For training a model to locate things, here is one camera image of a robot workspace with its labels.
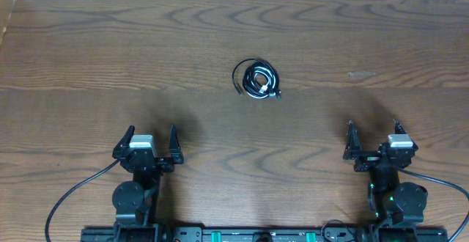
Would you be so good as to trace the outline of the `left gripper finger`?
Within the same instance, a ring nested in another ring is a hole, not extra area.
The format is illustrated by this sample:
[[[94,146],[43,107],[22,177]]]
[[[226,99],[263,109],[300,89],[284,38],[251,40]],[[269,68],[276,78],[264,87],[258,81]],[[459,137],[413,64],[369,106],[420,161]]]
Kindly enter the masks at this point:
[[[184,155],[177,138],[177,129],[175,125],[172,125],[170,130],[169,152],[174,164],[184,164]]]
[[[113,158],[127,158],[130,154],[130,141],[135,133],[135,126],[130,125],[124,136],[119,140],[112,152]]]

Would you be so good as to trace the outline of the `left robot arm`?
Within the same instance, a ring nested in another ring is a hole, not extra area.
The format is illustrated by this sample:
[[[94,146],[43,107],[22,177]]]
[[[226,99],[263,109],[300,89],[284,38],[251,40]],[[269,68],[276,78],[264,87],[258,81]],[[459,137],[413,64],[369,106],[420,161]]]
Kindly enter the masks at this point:
[[[169,137],[169,156],[157,155],[152,135],[136,135],[131,125],[113,149],[112,157],[131,173],[133,179],[119,184],[112,196],[116,223],[122,226],[148,227],[154,218],[160,179],[184,163],[177,130],[173,125]]]

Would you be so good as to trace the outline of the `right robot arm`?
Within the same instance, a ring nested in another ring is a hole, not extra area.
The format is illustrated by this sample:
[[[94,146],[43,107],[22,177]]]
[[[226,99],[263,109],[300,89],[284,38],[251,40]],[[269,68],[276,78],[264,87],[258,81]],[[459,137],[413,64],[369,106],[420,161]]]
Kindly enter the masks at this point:
[[[369,174],[368,198],[377,214],[377,229],[415,226],[424,220],[427,190],[399,179],[399,170],[411,165],[417,150],[417,144],[399,122],[394,123],[394,133],[377,150],[363,150],[354,123],[348,122],[343,159],[355,162],[355,172]]]

